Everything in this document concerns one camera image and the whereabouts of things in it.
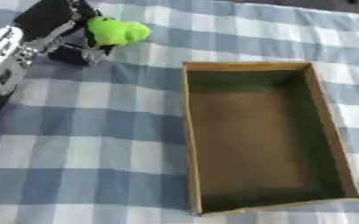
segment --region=cardboard box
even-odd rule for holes
[[[310,63],[184,64],[197,214],[358,199]]]

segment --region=brown cardboard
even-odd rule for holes
[[[197,214],[359,198],[311,64],[184,65]]]

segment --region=silver metal part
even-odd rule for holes
[[[32,49],[20,46],[22,38],[23,32],[17,27],[0,29],[0,95],[8,95],[15,89],[25,75],[23,63],[28,64],[34,57]]]
[[[67,2],[69,4],[69,8],[72,12],[72,20],[77,21],[77,20],[81,19],[81,14],[77,10],[77,5],[80,3],[80,1],[79,0],[67,0]]]

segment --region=green plush toy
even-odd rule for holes
[[[126,45],[145,39],[151,30],[138,22],[123,22],[113,17],[94,17],[87,22],[98,46]]]

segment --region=gingham fabric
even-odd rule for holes
[[[0,28],[35,0],[0,0]],[[0,224],[349,224],[359,200],[194,217],[184,60],[311,60],[359,185],[359,15],[205,0],[91,2],[151,36],[78,69],[41,59],[0,113]]]

